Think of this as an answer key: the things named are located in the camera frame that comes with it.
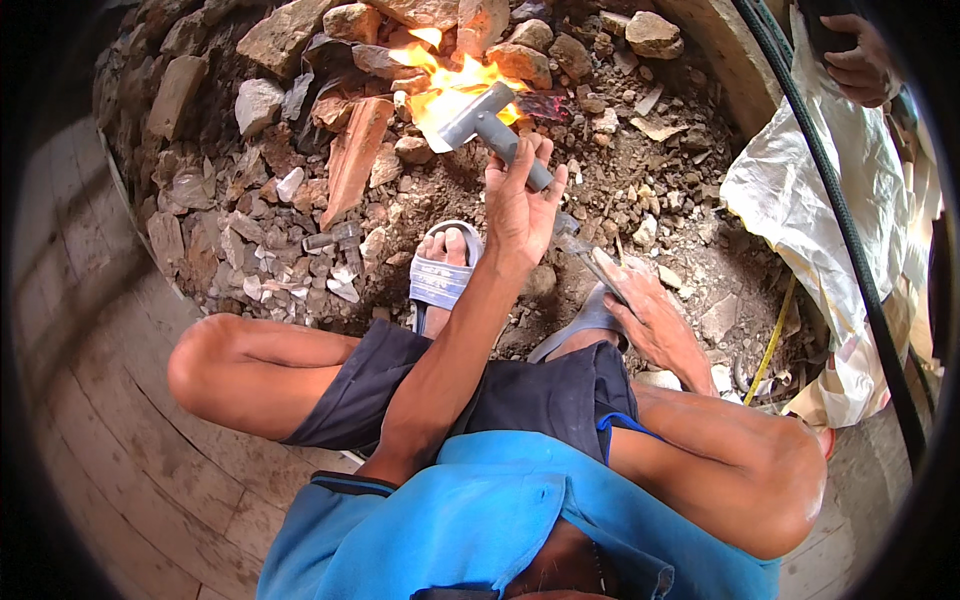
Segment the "blue shirt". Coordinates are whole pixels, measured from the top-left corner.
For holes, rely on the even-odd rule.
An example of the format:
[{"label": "blue shirt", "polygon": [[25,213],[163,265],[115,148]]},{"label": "blue shirt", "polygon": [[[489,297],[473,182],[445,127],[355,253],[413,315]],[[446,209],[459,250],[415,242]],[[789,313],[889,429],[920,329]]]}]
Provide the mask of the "blue shirt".
[{"label": "blue shirt", "polygon": [[563,442],[528,431],[450,438],[399,489],[317,473],[297,494],[257,598],[402,598],[423,588],[501,591],[557,518],[610,556],[626,597],[777,596],[779,560],[711,536]]}]

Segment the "left hand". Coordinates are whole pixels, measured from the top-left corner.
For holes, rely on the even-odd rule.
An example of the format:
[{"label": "left hand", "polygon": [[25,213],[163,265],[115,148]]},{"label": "left hand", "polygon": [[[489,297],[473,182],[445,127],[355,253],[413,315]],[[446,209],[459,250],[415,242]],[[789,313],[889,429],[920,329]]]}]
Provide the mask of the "left hand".
[{"label": "left hand", "polygon": [[887,46],[866,19],[857,14],[822,16],[827,29],[856,36],[856,48],[847,52],[825,52],[833,66],[827,72],[840,85],[844,96],[864,108],[876,108],[900,92]]},{"label": "left hand", "polygon": [[541,192],[527,189],[527,176],[539,160],[544,167],[553,153],[553,142],[531,133],[516,143],[514,164],[508,168],[491,156],[484,173],[487,180],[487,249],[510,262],[511,269],[526,274],[540,263],[550,246],[553,220],[566,188],[566,165],[557,167],[553,181]]}]

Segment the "flip flop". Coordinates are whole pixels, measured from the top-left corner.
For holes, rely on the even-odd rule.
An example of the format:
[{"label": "flip flop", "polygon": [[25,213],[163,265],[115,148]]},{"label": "flip flop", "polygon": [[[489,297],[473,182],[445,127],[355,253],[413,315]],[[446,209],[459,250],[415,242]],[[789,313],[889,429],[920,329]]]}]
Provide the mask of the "flip flop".
[{"label": "flip flop", "polygon": [[423,334],[426,326],[427,306],[453,310],[453,305],[467,289],[473,268],[483,255],[480,234],[469,223],[444,221],[430,228],[426,234],[433,235],[450,228],[457,228],[464,235],[467,243],[466,267],[456,267],[417,255],[414,255],[410,263],[410,300],[414,302],[414,333],[418,335]]},{"label": "flip flop", "polygon": [[596,287],[587,296],[587,301],[580,307],[580,312],[573,318],[569,325],[557,331],[547,339],[543,340],[539,346],[534,348],[527,357],[528,363],[540,363],[547,357],[547,354],[560,347],[560,344],[566,341],[577,331],[584,329],[609,329],[616,331],[620,336],[618,345],[621,352],[630,349],[630,342],[627,341],[627,332],[623,325],[616,319],[612,312],[607,310],[603,303],[603,295],[607,293],[607,286],[598,283]]}]

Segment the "wooden floor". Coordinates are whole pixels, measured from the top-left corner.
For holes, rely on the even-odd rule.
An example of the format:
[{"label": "wooden floor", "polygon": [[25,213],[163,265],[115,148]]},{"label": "wooden floor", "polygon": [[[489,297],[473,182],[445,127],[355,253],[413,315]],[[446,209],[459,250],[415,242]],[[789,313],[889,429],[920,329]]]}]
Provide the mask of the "wooden floor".
[{"label": "wooden floor", "polygon": [[[113,185],[91,118],[31,157],[14,240],[25,401],[63,505],[130,598],[252,598],[297,489],[338,453],[197,420],[165,366],[201,315],[154,267]],[[841,432],[824,510],[784,559],[781,598],[837,597],[908,486],[896,419]]]}]

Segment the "black cable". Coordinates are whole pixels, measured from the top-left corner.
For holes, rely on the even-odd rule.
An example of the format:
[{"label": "black cable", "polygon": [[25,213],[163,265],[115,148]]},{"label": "black cable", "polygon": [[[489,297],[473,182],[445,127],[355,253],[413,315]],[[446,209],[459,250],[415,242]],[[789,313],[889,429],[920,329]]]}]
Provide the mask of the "black cable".
[{"label": "black cable", "polygon": [[833,215],[836,217],[837,225],[840,227],[840,233],[843,235],[844,245],[850,254],[853,273],[856,275],[857,284],[860,287],[860,294],[863,296],[864,305],[867,308],[867,319],[870,322],[876,342],[876,351],[880,356],[880,364],[883,366],[883,374],[887,380],[887,386],[890,388],[890,397],[893,400],[894,410],[897,413],[897,421],[900,423],[900,433],[903,436],[903,444],[906,446],[907,460],[910,462],[910,468],[916,472],[920,467],[926,449],[926,440],[924,439],[924,430],[920,425],[920,416],[917,414],[917,407],[910,396],[910,388],[907,385],[906,374],[903,372],[903,365],[900,363],[900,357],[897,353],[897,347],[894,345],[893,337],[890,334],[890,328],[887,325],[883,315],[883,306],[880,303],[880,296],[876,291],[874,276],[870,271],[870,264],[867,262],[867,256],[863,251],[863,245],[860,243],[860,235],[857,233],[856,224],[847,201],[844,199],[843,191],[840,189],[840,182],[837,174],[833,171],[827,158],[827,151],[824,149],[823,141],[813,126],[813,120],[806,109],[804,99],[800,96],[800,90],[790,76],[788,65],[783,61],[780,52],[774,42],[767,35],[763,28],[763,23],[756,16],[749,4],[750,0],[732,0],[740,17],[746,22],[750,33],[753,34],[756,43],[759,45],[763,56],[777,76],[777,81],[783,89],[794,115],[797,117],[797,123],[806,138],[807,146],[813,155],[813,162],[817,165],[817,171],[820,172],[820,178],[824,182],[827,190],[827,197],[833,208]]}]

